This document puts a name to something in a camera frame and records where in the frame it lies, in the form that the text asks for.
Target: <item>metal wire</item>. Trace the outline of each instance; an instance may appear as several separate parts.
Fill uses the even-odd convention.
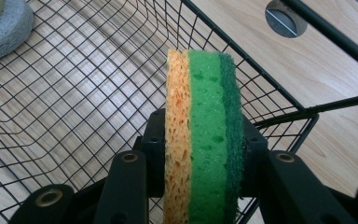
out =
[[[28,4],[32,34],[0,60],[0,223],[42,186],[80,190],[107,176],[112,158],[130,150],[150,113],[165,105],[168,49],[229,53],[251,122],[302,109],[187,1]],[[270,149],[292,150],[309,126],[302,119],[261,132]],[[150,223],[160,223],[162,200],[149,202]]]

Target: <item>black wire basket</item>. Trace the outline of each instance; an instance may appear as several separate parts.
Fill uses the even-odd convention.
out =
[[[317,120],[274,120],[305,109],[189,1],[28,4],[32,34],[0,60],[0,223],[41,187],[80,190],[107,176],[112,158],[165,106],[168,49],[229,53],[243,114],[271,150],[297,151]],[[238,220],[255,199],[240,205]],[[162,209],[149,199],[150,223],[162,222]]]

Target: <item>wire mesh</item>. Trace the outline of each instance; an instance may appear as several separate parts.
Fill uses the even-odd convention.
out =
[[[28,4],[32,34],[0,60],[0,223],[43,186],[80,190],[107,176],[112,158],[130,150],[150,113],[165,105],[168,49],[229,53],[251,122],[302,108],[187,1]],[[270,149],[294,150],[310,124],[261,133]],[[149,202],[150,223],[161,223],[162,200]]]

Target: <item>green sponge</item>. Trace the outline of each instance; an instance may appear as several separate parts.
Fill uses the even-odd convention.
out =
[[[164,223],[233,223],[243,162],[232,58],[169,52]]]

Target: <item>sponge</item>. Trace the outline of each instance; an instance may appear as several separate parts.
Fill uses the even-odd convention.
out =
[[[24,0],[6,0],[0,15],[0,58],[21,45],[31,34],[34,13]]]
[[[233,60],[170,50],[168,64],[164,223],[233,223],[243,167]]]

